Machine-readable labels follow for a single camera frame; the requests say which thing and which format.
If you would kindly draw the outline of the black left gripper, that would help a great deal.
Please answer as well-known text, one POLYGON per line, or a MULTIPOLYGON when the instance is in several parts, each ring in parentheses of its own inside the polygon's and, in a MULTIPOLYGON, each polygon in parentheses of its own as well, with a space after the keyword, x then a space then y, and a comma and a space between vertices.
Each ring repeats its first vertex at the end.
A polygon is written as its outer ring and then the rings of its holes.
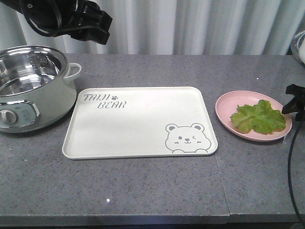
POLYGON ((77 0, 71 11, 69 35, 79 41, 105 45, 110 36, 112 17, 90 0, 77 0))

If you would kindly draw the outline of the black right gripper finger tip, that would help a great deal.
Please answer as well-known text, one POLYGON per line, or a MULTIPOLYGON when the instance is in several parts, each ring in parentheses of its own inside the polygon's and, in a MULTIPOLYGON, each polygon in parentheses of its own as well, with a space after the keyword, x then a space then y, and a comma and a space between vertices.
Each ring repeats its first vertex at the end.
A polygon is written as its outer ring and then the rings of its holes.
POLYGON ((294 97, 290 102, 283 106, 281 113, 290 114, 296 112, 295 120, 302 121, 305 119, 305 88, 296 84, 291 84, 286 87, 286 94, 294 97))

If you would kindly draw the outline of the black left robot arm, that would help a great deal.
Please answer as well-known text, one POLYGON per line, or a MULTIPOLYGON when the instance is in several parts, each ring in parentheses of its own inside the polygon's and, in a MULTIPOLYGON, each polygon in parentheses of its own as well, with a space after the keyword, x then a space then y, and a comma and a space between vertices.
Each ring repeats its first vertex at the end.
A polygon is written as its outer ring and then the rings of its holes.
POLYGON ((2 0, 20 12, 41 36, 69 35, 79 41, 105 45, 112 17, 90 0, 2 0))

